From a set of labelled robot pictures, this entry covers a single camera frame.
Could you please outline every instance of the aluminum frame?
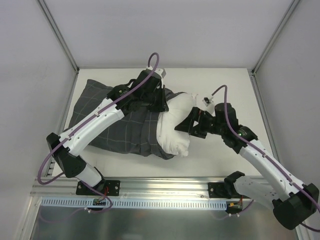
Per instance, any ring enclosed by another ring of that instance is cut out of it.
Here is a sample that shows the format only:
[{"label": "aluminum frame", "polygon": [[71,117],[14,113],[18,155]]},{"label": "aluminum frame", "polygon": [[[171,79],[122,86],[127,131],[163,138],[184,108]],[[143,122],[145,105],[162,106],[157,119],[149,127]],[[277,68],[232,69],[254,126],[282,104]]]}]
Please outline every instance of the aluminum frame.
[{"label": "aluminum frame", "polygon": [[[267,46],[263,50],[259,60],[257,61],[256,65],[254,66],[253,70],[250,71],[253,74],[250,75],[252,87],[258,102],[258,106],[261,112],[262,120],[265,125],[265,129],[269,138],[269,142],[271,145],[271,149],[273,155],[278,159],[278,151],[277,147],[274,143],[274,138],[272,135],[272,131],[269,126],[267,113],[265,110],[265,106],[263,100],[261,98],[261,94],[259,91],[259,86],[257,84],[257,80],[255,78],[257,71],[259,70],[261,64],[264,62],[265,58],[268,56],[269,51],[271,50],[272,46],[275,44],[277,38],[279,37],[281,31],[290,20],[291,15],[296,10],[298,4],[301,0],[293,0],[288,7],[287,12],[284,14],[283,18],[281,19],[279,25],[277,26],[276,30],[274,31],[271,39],[269,40]],[[61,48],[65,52],[67,58],[69,59],[73,69],[76,72],[76,76],[73,80],[72,88],[70,90],[70,94],[67,100],[67,104],[65,106],[62,118],[60,120],[60,124],[58,129],[63,130],[72,95],[73,90],[75,88],[77,82],[77,76],[79,72],[79,67],[73,58],[72,53],[70,52],[67,43],[65,42],[55,20],[52,16],[48,5],[46,4],[45,0],[37,0],[41,11],[43,12],[45,18],[47,19],[50,28],[52,29],[53,33],[55,34]],[[52,162],[48,164],[47,171],[45,175],[48,175],[50,171],[50,166]],[[43,177],[43,181],[48,181],[51,177]],[[122,181],[121,183],[121,191],[123,197],[130,198],[146,198],[146,199],[154,199],[154,198],[163,198],[163,199],[181,199],[181,198],[190,198],[190,199],[203,199],[204,201],[208,200],[208,182],[223,182],[224,177],[194,177],[194,178],[113,178]],[[253,177],[256,181],[260,182],[261,184],[268,183],[262,177]],[[27,240],[30,239],[33,226],[35,224],[35,220],[38,214],[40,202],[42,196],[75,196],[77,187],[77,180],[61,177],[57,179],[50,185],[40,186],[36,181],[33,185],[32,191],[30,193],[31,199],[27,208],[27,212],[24,216],[24,224],[19,233],[18,239],[20,240]],[[310,232],[299,226],[296,228],[296,233],[299,239],[306,239],[311,240]]]}]

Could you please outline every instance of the gray wall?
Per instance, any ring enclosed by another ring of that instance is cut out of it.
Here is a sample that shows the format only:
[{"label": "gray wall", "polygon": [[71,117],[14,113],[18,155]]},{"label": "gray wall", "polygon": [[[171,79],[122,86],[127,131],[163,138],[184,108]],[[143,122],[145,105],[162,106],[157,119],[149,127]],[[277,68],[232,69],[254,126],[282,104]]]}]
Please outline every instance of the gray wall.
[{"label": "gray wall", "polygon": [[0,2],[0,239],[14,237],[75,76],[35,0]]},{"label": "gray wall", "polygon": [[[280,160],[320,188],[320,1],[303,0],[257,74]],[[320,215],[311,225],[320,229]]]},{"label": "gray wall", "polygon": [[253,68],[292,0],[47,0],[79,67]]}]

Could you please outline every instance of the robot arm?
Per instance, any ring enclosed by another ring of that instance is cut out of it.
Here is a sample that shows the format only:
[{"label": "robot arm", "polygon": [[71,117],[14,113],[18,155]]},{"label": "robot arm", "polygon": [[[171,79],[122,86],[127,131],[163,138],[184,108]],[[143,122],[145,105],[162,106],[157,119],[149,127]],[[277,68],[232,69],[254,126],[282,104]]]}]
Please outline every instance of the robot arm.
[{"label": "robot arm", "polygon": [[[317,209],[316,206],[295,185],[307,192],[316,202],[319,198],[318,188],[312,183],[305,185],[271,157],[272,154],[266,151],[258,137],[248,127],[239,125],[236,111],[230,103],[226,104],[226,108],[224,103],[217,104],[214,112],[215,116],[212,116],[209,112],[194,107],[175,130],[198,138],[206,138],[207,133],[221,136],[228,147],[249,161],[271,185],[259,184],[237,171],[226,177],[224,189],[214,189],[215,193],[229,199],[234,194],[254,199],[272,209],[276,219],[290,230],[312,215]],[[241,138],[236,136],[230,127]]]},{"label": "robot arm", "polygon": [[115,100],[140,84],[151,71],[149,67],[143,70],[137,79],[115,86],[94,111],[72,128],[60,135],[51,133],[47,136],[50,150],[64,142],[53,157],[67,178],[77,178],[101,192],[105,187],[104,177],[81,158],[83,149],[106,128],[141,107],[146,107],[151,112],[169,110],[163,85],[166,74],[164,69],[157,69],[140,88],[112,105]]}]

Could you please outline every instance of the cable tray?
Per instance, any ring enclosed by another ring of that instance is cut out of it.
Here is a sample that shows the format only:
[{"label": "cable tray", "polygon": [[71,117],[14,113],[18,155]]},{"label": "cable tray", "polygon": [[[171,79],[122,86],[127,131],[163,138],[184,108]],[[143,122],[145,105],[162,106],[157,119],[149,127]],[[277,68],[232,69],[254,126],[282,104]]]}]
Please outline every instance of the cable tray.
[{"label": "cable tray", "polygon": [[[106,199],[96,204],[98,198],[91,197],[43,197],[42,206],[70,208],[103,208],[110,205]],[[226,201],[221,200],[169,200],[110,198],[113,208],[118,209],[182,209],[225,211]]]}]

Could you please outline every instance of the black mounting bracket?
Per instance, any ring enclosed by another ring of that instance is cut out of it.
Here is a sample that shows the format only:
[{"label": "black mounting bracket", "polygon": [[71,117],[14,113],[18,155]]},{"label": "black mounting bracket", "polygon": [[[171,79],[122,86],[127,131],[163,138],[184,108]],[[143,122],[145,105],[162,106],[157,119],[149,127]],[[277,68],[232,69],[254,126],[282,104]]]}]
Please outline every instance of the black mounting bracket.
[{"label": "black mounting bracket", "polygon": [[233,193],[231,196],[226,193],[225,182],[208,182],[208,195],[210,199],[239,199],[241,195]]},{"label": "black mounting bracket", "polygon": [[[106,195],[108,197],[118,197],[120,193],[120,181],[105,179],[103,189],[107,189]],[[97,194],[87,188],[81,181],[76,186],[76,195],[80,196],[96,196]]]}]

